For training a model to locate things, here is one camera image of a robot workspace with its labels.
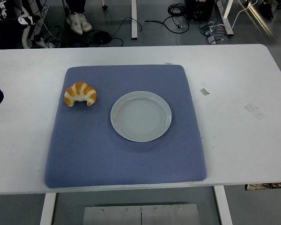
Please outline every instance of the plate rim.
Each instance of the plate rim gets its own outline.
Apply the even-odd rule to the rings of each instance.
[[[132,95],[132,94],[134,94],[134,93],[149,93],[149,94],[151,94],[151,95],[157,96],[157,97],[160,98],[160,99],[165,103],[165,105],[168,107],[169,113],[170,113],[170,120],[169,120],[168,126],[166,127],[166,129],[163,131],[163,133],[162,133],[161,135],[159,135],[159,136],[157,136],[157,137],[154,137],[154,138],[151,138],[150,140],[138,141],[138,140],[134,140],[134,139],[132,139],[132,138],[128,138],[128,137],[126,137],[126,136],[123,136],[122,133],[119,132],[118,129],[116,129],[116,127],[115,127],[115,125],[114,125],[114,122],[113,122],[113,119],[112,119],[112,115],[113,115],[112,113],[113,113],[113,111],[114,111],[115,105],[116,105],[121,99],[123,99],[125,96],[129,96],[129,95]],[[164,133],[169,129],[170,124],[171,124],[171,122],[172,122],[172,111],[171,111],[171,109],[170,109],[169,104],[168,104],[160,95],[157,95],[157,94],[155,94],[155,93],[153,93],[153,92],[150,92],[150,91],[138,90],[138,91],[128,92],[128,93],[122,95],[121,97],[119,97],[119,98],[115,101],[115,103],[113,104],[113,106],[112,106],[112,108],[111,108],[111,115],[110,115],[110,117],[111,117],[111,125],[112,125],[113,129],[114,129],[119,135],[121,135],[123,138],[125,138],[125,139],[127,139],[127,140],[129,140],[129,141],[140,142],[140,143],[141,143],[141,142],[150,142],[150,141],[153,141],[153,140],[155,140],[155,139],[161,137],[162,135],[164,135]]]

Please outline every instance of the croissant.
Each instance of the croissant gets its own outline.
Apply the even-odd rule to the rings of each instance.
[[[96,98],[97,94],[93,87],[85,82],[76,82],[73,86],[67,88],[64,101],[69,107],[72,107],[76,101],[87,101],[87,105],[90,106]]]

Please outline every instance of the blue cushion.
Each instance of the blue cushion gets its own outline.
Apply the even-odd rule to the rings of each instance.
[[[64,103],[67,87],[94,87],[92,106]],[[112,127],[113,104],[144,90],[170,106],[172,122],[161,137],[132,142]],[[184,69],[179,65],[89,66],[68,69],[59,99],[44,180],[49,188],[201,181],[204,150]]]

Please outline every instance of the table surface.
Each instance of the table surface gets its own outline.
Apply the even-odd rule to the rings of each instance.
[[[207,178],[172,184],[47,188],[44,168],[67,69],[136,64],[184,67]],[[4,92],[0,194],[281,182],[281,72],[263,45],[0,50],[0,89]]]

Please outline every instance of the empty plate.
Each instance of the empty plate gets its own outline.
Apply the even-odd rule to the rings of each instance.
[[[157,94],[135,91],[120,97],[111,110],[111,123],[124,138],[135,142],[152,141],[170,126],[172,114]]]

